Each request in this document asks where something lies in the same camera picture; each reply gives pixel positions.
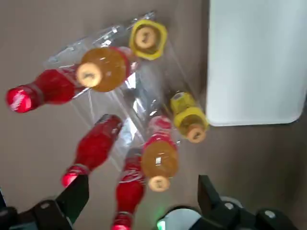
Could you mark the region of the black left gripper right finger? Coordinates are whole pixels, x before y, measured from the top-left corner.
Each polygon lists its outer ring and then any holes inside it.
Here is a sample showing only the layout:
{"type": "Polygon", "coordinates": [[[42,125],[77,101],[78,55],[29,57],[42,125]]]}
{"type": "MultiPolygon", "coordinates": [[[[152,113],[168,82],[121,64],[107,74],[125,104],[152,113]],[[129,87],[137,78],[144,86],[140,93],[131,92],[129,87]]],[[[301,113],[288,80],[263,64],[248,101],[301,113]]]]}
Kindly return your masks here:
{"type": "Polygon", "coordinates": [[[198,177],[198,203],[201,217],[192,230],[296,230],[281,211],[263,208],[255,214],[231,201],[223,201],[207,175],[198,177]]]}

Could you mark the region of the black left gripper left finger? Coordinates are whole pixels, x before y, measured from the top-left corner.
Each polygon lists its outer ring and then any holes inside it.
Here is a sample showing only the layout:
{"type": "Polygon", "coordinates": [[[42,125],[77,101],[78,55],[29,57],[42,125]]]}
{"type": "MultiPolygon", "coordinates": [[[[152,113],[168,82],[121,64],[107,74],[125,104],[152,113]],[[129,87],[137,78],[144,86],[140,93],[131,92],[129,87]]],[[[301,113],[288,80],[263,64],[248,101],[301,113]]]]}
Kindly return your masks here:
{"type": "Polygon", "coordinates": [[[0,195],[2,230],[71,230],[89,199],[87,175],[79,175],[55,198],[45,199],[24,212],[6,204],[0,195]]]}

